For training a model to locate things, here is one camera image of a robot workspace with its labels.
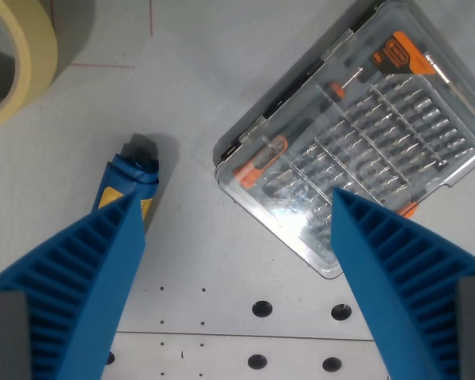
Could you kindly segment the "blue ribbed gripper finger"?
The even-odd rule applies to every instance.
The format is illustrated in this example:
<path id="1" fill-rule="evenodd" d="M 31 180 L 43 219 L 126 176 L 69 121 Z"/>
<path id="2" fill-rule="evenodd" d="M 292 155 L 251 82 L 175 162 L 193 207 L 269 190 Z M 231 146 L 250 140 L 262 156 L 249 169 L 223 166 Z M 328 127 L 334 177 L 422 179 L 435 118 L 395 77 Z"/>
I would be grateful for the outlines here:
<path id="1" fill-rule="evenodd" d="M 137 192 L 58 232 L 0 273 L 26 297 L 34 379 L 99 379 L 145 249 Z"/>
<path id="2" fill-rule="evenodd" d="M 475 256 L 340 188 L 331 245 L 392 379 L 475 379 Z"/>

